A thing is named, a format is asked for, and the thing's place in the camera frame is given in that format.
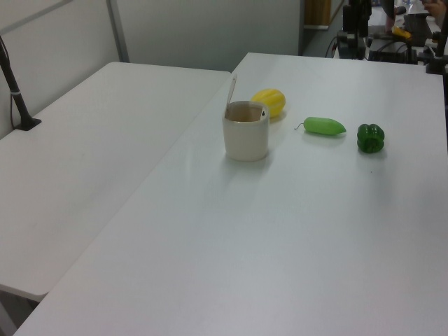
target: yellow fruit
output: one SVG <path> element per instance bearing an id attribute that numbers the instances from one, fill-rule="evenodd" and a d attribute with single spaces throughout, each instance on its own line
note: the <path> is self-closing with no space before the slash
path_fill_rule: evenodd
<path id="1" fill-rule="evenodd" d="M 269 116 L 277 117 L 285 107 L 285 95 L 277 89 L 265 89 L 257 92 L 251 99 L 252 102 L 260 102 L 269 107 Z"/>

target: black cable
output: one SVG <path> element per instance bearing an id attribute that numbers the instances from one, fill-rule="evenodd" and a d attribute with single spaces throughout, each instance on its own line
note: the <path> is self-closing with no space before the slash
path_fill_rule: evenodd
<path id="1" fill-rule="evenodd" d="M 401 45 L 401 46 L 399 47 L 399 49 L 397 49 L 397 54 L 400 52 L 401 48 L 403 48 L 403 47 L 405 47 L 405 46 L 407 46 L 407 44 L 403 44 L 403 45 Z"/>
<path id="2" fill-rule="evenodd" d="M 378 50 L 376 51 L 376 57 L 375 57 L 375 59 L 378 61 L 378 62 L 380 62 L 380 60 L 379 60 L 379 53 L 381 52 L 381 51 L 383 51 L 385 48 L 387 48 L 387 47 L 389 47 L 391 44 L 394 44 L 395 42 L 397 42 L 397 41 L 391 41 L 391 42 L 388 42 L 388 43 L 386 43 L 385 45 L 383 45 L 382 47 L 380 47 L 380 48 L 378 48 Z"/>
<path id="3" fill-rule="evenodd" d="M 11 120 L 11 127 L 15 130 L 14 122 L 13 122 L 13 95 L 9 95 L 10 109 L 9 109 L 9 118 Z"/>
<path id="4" fill-rule="evenodd" d="M 3 50 L 5 50 L 6 58 L 8 59 L 8 63 L 11 65 L 11 63 L 9 61 L 8 49 L 6 49 L 6 45 L 3 41 L 3 39 L 1 38 L 1 36 L 0 36 L 0 45 L 3 48 Z M 13 128 L 13 130 L 15 130 L 15 126 L 14 126 L 14 122 L 13 122 L 13 95 L 11 93 L 9 94 L 9 118 L 11 120 L 11 127 Z"/>
<path id="5" fill-rule="evenodd" d="M 8 49 L 6 49 L 6 45 L 5 45 L 5 43 L 3 42 L 3 39 L 1 38 L 1 36 L 0 36 L 0 44 L 1 44 L 1 47 L 3 48 L 3 50 L 5 50 L 6 58 L 8 59 L 8 62 L 9 62 Z"/>
<path id="6" fill-rule="evenodd" d="M 330 44 L 328 45 L 327 52 L 325 53 L 325 58 L 327 58 L 328 51 L 330 50 L 330 47 L 331 47 L 331 45 L 333 44 L 333 41 L 334 41 L 336 38 L 337 38 L 337 36 L 333 37 L 332 40 L 331 40 L 331 42 L 330 42 Z"/>

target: equipment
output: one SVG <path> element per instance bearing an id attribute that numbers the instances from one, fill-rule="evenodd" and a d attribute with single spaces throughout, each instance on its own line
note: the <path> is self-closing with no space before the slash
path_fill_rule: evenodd
<path id="1" fill-rule="evenodd" d="M 426 16 L 422 14 L 405 15 L 405 29 L 412 34 L 412 45 L 415 47 L 424 47 L 426 39 L 431 39 L 433 36 L 426 22 Z"/>
<path id="2" fill-rule="evenodd" d="M 340 58 L 362 60 L 365 56 L 363 38 L 368 35 L 368 22 L 372 14 L 370 0 L 349 0 L 343 7 L 343 28 L 337 33 Z"/>

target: white table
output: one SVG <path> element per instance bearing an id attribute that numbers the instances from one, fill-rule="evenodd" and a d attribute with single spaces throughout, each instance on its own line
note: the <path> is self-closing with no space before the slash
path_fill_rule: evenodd
<path id="1" fill-rule="evenodd" d="M 229 73 L 112 63 L 0 141 L 0 290 L 41 300 Z"/>
<path id="2" fill-rule="evenodd" d="M 256 54 L 235 72 L 233 100 L 286 95 L 266 159 L 225 156 L 228 80 L 16 336 L 447 334 L 441 77 Z M 308 116 L 348 132 L 294 131 Z M 358 151 L 362 123 L 382 152 Z"/>

